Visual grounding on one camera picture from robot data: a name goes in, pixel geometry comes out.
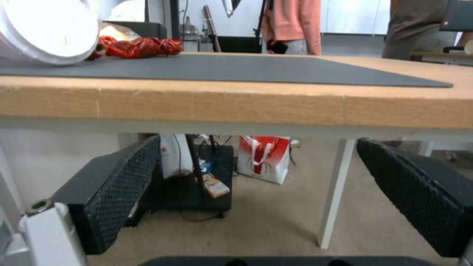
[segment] shopping bag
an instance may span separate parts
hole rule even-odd
[[[289,137],[241,136],[240,174],[282,185],[288,173]]]

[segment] gray pants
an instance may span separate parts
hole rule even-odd
[[[383,50],[383,58],[409,60],[412,52],[442,52],[445,46],[452,46],[456,32],[438,31],[438,28],[428,32],[396,41],[387,41]]]
[[[288,46],[286,54],[309,54],[307,42],[305,39],[283,41],[283,43]],[[266,45],[263,46],[263,53],[269,53],[269,51],[266,49]]]

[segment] table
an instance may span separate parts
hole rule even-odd
[[[441,64],[473,66],[473,54],[452,51],[450,53],[439,52],[412,52],[411,58],[420,62],[435,62]],[[471,151],[471,143],[439,143],[425,141],[420,143],[419,154],[430,156],[433,150],[446,151]]]
[[[414,61],[473,66],[473,54],[465,54],[465,52],[459,51],[451,51],[449,53],[412,52],[411,58]]]
[[[321,58],[451,82],[454,87],[0,76],[0,125],[338,139],[318,234],[319,246],[328,248],[356,138],[473,140],[473,68],[379,58]]]

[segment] person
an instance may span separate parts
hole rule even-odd
[[[283,43],[285,54],[320,55],[320,0],[268,0],[262,20],[265,42]]]
[[[456,32],[439,31],[447,4],[448,0],[391,0],[382,57],[409,60],[413,51],[442,52],[453,46]]]

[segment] table top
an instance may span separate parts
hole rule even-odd
[[[320,58],[454,86],[0,76],[0,116],[473,129],[473,68],[380,58]]]
[[[441,58],[471,59],[471,60],[473,60],[473,54],[466,54],[465,52],[458,52],[458,51],[451,51],[449,53],[443,53],[443,52],[412,52],[411,55],[432,56],[432,57],[441,57]]]

